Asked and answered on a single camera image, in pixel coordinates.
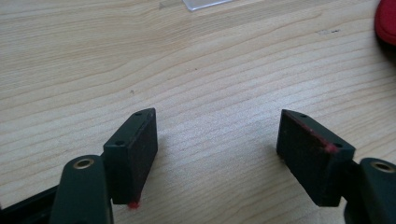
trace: clamp jaw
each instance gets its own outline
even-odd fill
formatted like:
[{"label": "clamp jaw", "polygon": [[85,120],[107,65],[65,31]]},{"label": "clamp jaw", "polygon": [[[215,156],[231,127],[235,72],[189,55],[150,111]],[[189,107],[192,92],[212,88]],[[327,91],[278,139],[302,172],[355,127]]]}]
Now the clamp jaw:
[{"label": "clamp jaw", "polygon": [[158,150],[155,109],[132,114],[101,156],[66,164],[59,186],[0,211],[0,223],[113,223],[114,204],[138,204]]},{"label": "clamp jaw", "polygon": [[396,166],[354,162],[355,148],[305,114],[282,110],[276,152],[318,206],[347,200],[347,224],[396,223]]}]

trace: metal rivet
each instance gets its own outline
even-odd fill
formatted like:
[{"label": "metal rivet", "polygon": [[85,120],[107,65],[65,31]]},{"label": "metal rivet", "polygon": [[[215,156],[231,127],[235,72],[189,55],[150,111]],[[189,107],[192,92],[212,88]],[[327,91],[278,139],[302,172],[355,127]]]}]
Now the metal rivet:
[{"label": "metal rivet", "polygon": [[385,172],[385,173],[390,173],[390,174],[392,174],[392,173],[395,173],[395,172],[396,172],[396,170],[395,170],[393,167],[387,165],[386,163],[384,163],[384,162],[382,162],[382,161],[372,161],[372,162],[371,162],[371,165],[372,165],[375,169],[377,169],[377,170],[379,170],[379,171],[382,171],[382,172]]},{"label": "metal rivet", "polygon": [[82,160],[76,161],[74,163],[73,167],[75,169],[82,170],[82,169],[86,169],[86,168],[90,167],[93,163],[94,163],[93,159],[90,159],[90,158],[82,159]]}]

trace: wood grain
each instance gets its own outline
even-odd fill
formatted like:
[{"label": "wood grain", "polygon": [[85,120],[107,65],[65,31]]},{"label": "wood grain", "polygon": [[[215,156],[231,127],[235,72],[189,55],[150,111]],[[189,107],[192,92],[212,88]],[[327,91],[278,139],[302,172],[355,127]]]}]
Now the wood grain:
[{"label": "wood grain", "polygon": [[378,1],[3,0],[0,202],[59,182],[135,111],[157,109],[159,152],[140,208],[116,223],[344,223],[275,152],[280,110],[310,115],[396,162],[394,51]]}]

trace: clear plastic object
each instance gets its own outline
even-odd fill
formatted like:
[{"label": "clear plastic object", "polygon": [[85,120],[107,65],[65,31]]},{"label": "clear plastic object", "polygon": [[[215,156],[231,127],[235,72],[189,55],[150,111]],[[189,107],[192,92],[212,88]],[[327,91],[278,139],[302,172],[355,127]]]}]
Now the clear plastic object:
[{"label": "clear plastic object", "polygon": [[190,11],[200,9],[203,7],[211,7],[214,5],[232,2],[233,0],[183,0]]}]

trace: red paint mark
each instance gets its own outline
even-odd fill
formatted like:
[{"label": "red paint mark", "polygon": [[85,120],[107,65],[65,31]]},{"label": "red paint mark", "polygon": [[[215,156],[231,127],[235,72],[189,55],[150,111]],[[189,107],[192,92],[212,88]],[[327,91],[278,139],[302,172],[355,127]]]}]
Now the red paint mark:
[{"label": "red paint mark", "polygon": [[128,203],[129,209],[137,209],[139,207],[139,205],[140,205],[139,202]]},{"label": "red paint mark", "polygon": [[300,125],[306,132],[308,132],[312,137],[314,137],[317,141],[319,141],[324,146],[323,149],[325,152],[330,153],[330,154],[339,152],[340,149],[337,146],[335,146],[333,143],[327,141],[325,138],[323,138],[319,134],[314,133],[313,130],[308,125],[304,124],[302,121],[295,118],[292,114],[286,113],[286,116],[288,118],[294,120],[294,122],[296,122],[298,125]]},{"label": "red paint mark", "polygon": [[338,149],[338,147],[336,147],[333,144],[327,144],[327,146],[324,148],[324,150],[330,154],[334,154],[334,153],[337,153],[340,149]]}]

